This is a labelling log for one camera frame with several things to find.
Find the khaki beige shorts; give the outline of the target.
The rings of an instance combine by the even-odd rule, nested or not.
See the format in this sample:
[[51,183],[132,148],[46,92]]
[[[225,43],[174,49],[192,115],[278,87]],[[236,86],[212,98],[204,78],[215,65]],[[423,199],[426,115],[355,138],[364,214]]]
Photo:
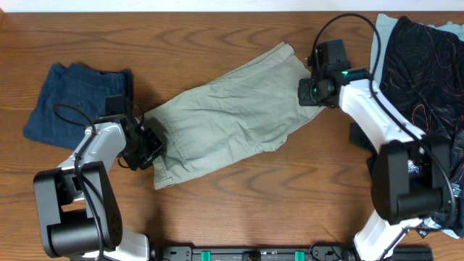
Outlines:
[[154,187],[174,186],[278,149],[322,110],[299,105],[299,80],[309,76],[294,49],[280,43],[146,112],[145,125],[166,148],[153,162]]

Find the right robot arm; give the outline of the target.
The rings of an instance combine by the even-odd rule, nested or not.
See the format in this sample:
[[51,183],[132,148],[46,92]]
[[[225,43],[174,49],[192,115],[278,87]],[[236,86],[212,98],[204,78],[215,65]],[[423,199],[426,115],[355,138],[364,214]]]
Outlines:
[[374,211],[353,238],[358,260],[385,260],[403,237],[443,212],[453,224],[450,145],[406,120],[381,93],[368,70],[330,72],[299,81],[302,106],[338,107],[361,128],[376,151],[371,199]]

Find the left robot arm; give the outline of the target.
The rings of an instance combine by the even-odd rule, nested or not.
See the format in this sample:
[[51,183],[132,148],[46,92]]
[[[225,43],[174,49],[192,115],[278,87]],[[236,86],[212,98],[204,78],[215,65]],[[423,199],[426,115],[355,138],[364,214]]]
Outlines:
[[148,236],[123,225],[109,181],[123,157],[145,170],[165,148],[151,128],[122,115],[88,125],[73,154],[36,174],[33,187],[45,253],[70,260],[154,260]]

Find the folded navy blue shorts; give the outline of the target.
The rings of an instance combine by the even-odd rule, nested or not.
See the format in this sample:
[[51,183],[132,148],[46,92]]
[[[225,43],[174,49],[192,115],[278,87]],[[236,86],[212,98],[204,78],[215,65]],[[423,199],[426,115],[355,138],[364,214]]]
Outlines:
[[108,96],[133,95],[130,70],[105,72],[76,63],[53,64],[38,97],[36,108],[23,128],[23,135],[66,149],[75,149],[85,135],[88,121],[105,115]]

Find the light blue garment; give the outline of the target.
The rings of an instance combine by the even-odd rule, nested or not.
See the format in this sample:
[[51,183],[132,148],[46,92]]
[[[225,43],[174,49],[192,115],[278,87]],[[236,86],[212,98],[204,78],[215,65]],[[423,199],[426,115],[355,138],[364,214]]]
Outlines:
[[[379,32],[380,35],[381,48],[378,48],[378,39],[376,37],[376,34],[373,34],[373,43],[371,46],[370,53],[370,71],[372,71],[377,53],[378,51],[380,52],[380,58],[376,67],[376,71],[374,73],[374,81],[376,83],[381,82],[386,47],[389,42],[389,37],[394,29],[394,26],[398,23],[398,21],[398,19],[389,17],[386,14],[379,14],[376,18],[376,30]],[[429,24],[427,25],[427,27],[449,33],[454,33],[461,41],[463,40],[463,25],[453,22],[447,22],[446,24],[440,26]]]

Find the black patterned shorts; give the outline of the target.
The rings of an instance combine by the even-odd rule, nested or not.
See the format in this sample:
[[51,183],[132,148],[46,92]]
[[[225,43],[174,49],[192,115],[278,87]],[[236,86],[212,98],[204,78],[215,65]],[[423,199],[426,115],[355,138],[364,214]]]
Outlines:
[[463,40],[398,19],[389,37],[381,82],[384,96],[413,125],[451,143],[450,180],[457,217],[445,233],[463,237]]

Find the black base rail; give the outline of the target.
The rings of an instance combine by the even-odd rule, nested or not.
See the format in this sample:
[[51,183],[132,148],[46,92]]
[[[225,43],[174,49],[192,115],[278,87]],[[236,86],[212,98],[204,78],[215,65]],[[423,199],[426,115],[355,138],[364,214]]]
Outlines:
[[355,261],[355,252],[342,245],[316,244],[306,249],[191,248],[170,246],[159,250],[161,261]]

